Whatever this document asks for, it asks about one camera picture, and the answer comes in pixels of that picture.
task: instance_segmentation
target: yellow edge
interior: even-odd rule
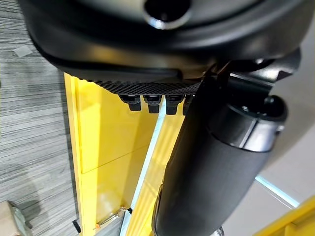
[[[67,98],[67,107],[68,107],[68,116],[69,116],[69,127],[70,127],[70,136],[71,136],[71,147],[72,147],[72,157],[73,157],[73,167],[74,167],[74,176],[75,176],[75,185],[77,192],[77,202],[78,202],[78,210],[80,221],[84,222],[84,213],[83,208],[81,207],[82,202],[82,183],[81,183],[81,175],[77,170],[81,169],[81,159],[75,158],[80,155],[80,147],[77,146],[76,140],[79,140],[80,130],[77,116],[77,101],[76,101],[76,86],[75,81],[70,79],[71,76],[68,74],[64,74],[64,83],[66,90],[66,98]]]

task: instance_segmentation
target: black mesh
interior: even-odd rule
[[[97,85],[119,95],[176,95],[195,94],[200,83],[131,83],[103,82]]]

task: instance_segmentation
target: metal screw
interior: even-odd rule
[[[245,111],[245,112],[249,112],[249,109],[248,109],[248,107],[246,107],[246,106],[243,106],[242,109],[243,109],[243,111]]]
[[[276,132],[282,132],[284,130],[284,125],[279,125]]]
[[[264,59],[259,58],[259,59],[256,59],[256,60],[255,60],[255,63],[256,63],[257,65],[259,65],[259,64],[262,64],[263,61],[264,61]]]

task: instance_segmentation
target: metal bracket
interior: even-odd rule
[[[121,207],[118,211],[114,212],[107,219],[97,223],[95,225],[95,229],[102,229],[102,228],[105,228],[106,226],[110,225],[117,218],[123,217],[126,210],[127,209],[125,207]]]

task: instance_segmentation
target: black tube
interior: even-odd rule
[[[203,85],[189,108],[157,202],[157,236],[209,236],[218,229],[250,188],[283,128],[286,106],[278,97],[251,112],[225,102],[220,93]]]

